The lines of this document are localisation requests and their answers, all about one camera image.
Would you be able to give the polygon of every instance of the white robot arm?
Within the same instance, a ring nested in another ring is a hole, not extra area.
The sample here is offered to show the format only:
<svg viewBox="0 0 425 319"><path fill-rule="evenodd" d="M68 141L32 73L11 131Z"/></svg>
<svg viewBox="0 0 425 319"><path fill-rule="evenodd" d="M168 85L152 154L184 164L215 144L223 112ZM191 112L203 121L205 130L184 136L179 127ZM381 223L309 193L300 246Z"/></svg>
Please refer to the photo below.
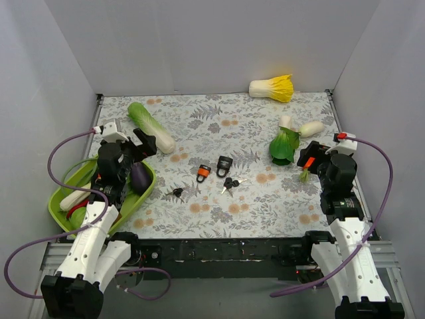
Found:
<svg viewBox="0 0 425 319"><path fill-rule="evenodd" d="M120 132L117 120L94 128L102 135L98 151L98 169L92 176L91 189L101 191L109 206L103 217L100 216L105 202L95 193L88 197L86 214L82 222L87 229L76 236L70 252L59 266L54 276L45 276L41 291L51 317L97 318L103 304L103 293L118 269L140 257L135 248L137 235L118 233L108 242L101 253L108 231L118 217L118 209L127 195L127 179L132 165L147 156L156 154L155 138L146 136L140 129L134 130L143 142L136 146Z"/></svg>
<svg viewBox="0 0 425 319"><path fill-rule="evenodd" d="M352 134L336 134L337 145L331 148L312 142L300 152L297 162L301 167L308 165L305 168L319 177L321 210L327 216L342 259L329 232L307 232L303 238L307 253L326 276L362 245L345 268L327 280L335 300L336 318L404 318L402 305L391 302L381 282L367 241L362 244L370 227L352 192L357 164L351 156L357 142L339 140L342 136L355 138Z"/></svg>

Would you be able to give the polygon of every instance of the padlock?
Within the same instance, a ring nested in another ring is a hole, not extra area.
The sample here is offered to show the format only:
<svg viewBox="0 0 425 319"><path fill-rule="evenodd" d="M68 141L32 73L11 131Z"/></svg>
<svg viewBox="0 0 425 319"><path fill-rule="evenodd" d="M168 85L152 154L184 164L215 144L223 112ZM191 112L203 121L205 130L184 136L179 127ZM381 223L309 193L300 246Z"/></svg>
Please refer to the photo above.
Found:
<svg viewBox="0 0 425 319"><path fill-rule="evenodd" d="M217 163L217 176L224 177L227 175L228 171L230 170L230 167L232 166L233 159L228 158L226 156L220 156L218 158ZM220 174L220 170L224 170L224 175Z"/></svg>
<svg viewBox="0 0 425 319"><path fill-rule="evenodd" d="M210 171L211 171L211 167L206 166L206 165L200 165L199 169L198 169L197 182L202 183L207 178Z"/></svg>

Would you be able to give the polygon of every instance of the patterned mat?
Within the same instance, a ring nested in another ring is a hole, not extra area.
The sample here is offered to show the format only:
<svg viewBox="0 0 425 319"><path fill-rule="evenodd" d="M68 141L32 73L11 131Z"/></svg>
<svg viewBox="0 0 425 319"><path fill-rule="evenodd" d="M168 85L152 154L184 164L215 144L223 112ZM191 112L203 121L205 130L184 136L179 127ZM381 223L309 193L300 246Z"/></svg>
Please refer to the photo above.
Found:
<svg viewBox="0 0 425 319"><path fill-rule="evenodd" d="M247 94L191 96L123 96L105 98L98 123L118 118L123 131L138 141L127 107L141 102L174 137L169 155L158 151L146 159L156 171L155 189L121 231L141 238L298 237L308 230L329 230L319 202L316 176L300 183L300 168L276 166L269 144L278 133L281 115L292 116L292 126L319 120L325 130L301 140L299 150L312 140L333 145L337 125L326 93L295 93L282 104L253 99ZM90 155L97 153L96 136ZM247 181L221 195L224 180L216 176L219 156L233 158L228 176ZM196 182L199 165L212 167L203 183ZM166 193L184 187L184 203Z"/></svg>

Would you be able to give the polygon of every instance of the black padlock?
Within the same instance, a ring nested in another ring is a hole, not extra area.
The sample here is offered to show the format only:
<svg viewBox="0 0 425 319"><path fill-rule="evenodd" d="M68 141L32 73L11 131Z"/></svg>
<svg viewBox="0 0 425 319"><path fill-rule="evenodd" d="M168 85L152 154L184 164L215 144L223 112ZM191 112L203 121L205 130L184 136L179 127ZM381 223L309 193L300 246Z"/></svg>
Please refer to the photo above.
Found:
<svg viewBox="0 0 425 319"><path fill-rule="evenodd" d="M233 159L228 158L226 156L220 156L218 158L218 163L217 163L217 176L219 177L226 176L230 167L232 166L232 163L233 163Z"/></svg>

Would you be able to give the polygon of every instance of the leafy green vegetable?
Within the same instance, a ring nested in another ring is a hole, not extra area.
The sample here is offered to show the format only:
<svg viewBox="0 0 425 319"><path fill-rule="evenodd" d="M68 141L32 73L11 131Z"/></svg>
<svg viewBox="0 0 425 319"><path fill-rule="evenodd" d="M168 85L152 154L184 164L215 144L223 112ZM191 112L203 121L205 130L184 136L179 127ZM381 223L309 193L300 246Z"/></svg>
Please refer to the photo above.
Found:
<svg viewBox="0 0 425 319"><path fill-rule="evenodd" d="M310 176L310 172L308 171L308 168L305 168L299 175L299 181L302 183L307 183L309 176Z"/></svg>
<svg viewBox="0 0 425 319"><path fill-rule="evenodd" d="M156 137L156 145L164 154L169 154L175 149L175 141L158 121L151 116L142 103L134 102L128 107L128 117L151 136Z"/></svg>
<svg viewBox="0 0 425 319"><path fill-rule="evenodd" d="M276 138L270 143L272 162L276 165L294 163L295 150L299 147L299 134L288 128L280 128Z"/></svg>

